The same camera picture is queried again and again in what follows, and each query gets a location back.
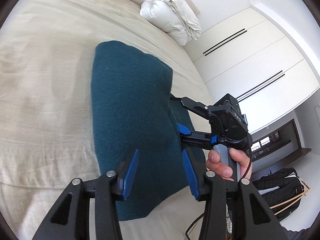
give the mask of bed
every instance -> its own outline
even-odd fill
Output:
[[[33,237],[73,178],[100,175],[90,100],[100,42],[158,57],[173,69],[172,94],[214,103],[183,48],[139,15],[143,0],[134,1],[19,0],[0,29],[0,210],[20,240]],[[196,130],[210,131],[190,117]],[[124,239],[183,240],[203,210],[186,187],[146,218],[122,221],[121,231]]]

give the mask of black cable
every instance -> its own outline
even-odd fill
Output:
[[[187,237],[188,240],[191,240],[190,237],[188,236],[188,233],[189,233],[190,229],[191,229],[191,228],[195,225],[195,223],[197,223],[203,216],[204,216],[204,212],[203,212],[200,216],[198,216],[198,217],[195,219],[195,221],[193,221],[193,222],[191,223],[191,225],[188,227],[188,229],[187,229],[187,231],[186,231],[186,237]]]
[[[249,148],[249,158],[250,158],[250,161],[249,161],[249,165],[247,167],[247,169],[245,170],[245,173],[243,174],[243,176],[241,177],[241,179],[245,178],[245,176],[247,176],[249,170],[250,170],[250,167],[251,167],[251,164],[252,164],[252,151],[251,151],[251,148]]]

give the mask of blue gripper pad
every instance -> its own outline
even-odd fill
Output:
[[[191,194],[195,197],[196,200],[199,200],[200,193],[198,187],[198,178],[190,161],[189,155],[185,149],[182,152],[182,163],[186,172],[187,181],[190,186]]]
[[[136,149],[131,159],[131,163],[129,164],[127,173],[124,176],[123,191],[121,193],[124,200],[126,200],[127,197],[130,195],[132,185],[134,182],[134,177],[136,176],[138,164],[139,164],[139,150]]]

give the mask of folded duvet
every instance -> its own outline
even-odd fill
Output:
[[[140,15],[180,46],[187,43],[188,36],[197,40],[201,34],[200,23],[185,0],[145,0]]]

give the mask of teal cloth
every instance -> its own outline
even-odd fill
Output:
[[[119,220],[146,217],[188,185],[176,119],[191,130],[193,126],[178,102],[169,105],[171,85],[172,69],[153,55],[119,41],[96,47],[91,94],[101,173],[114,169],[130,149],[140,151],[131,195],[116,203]]]

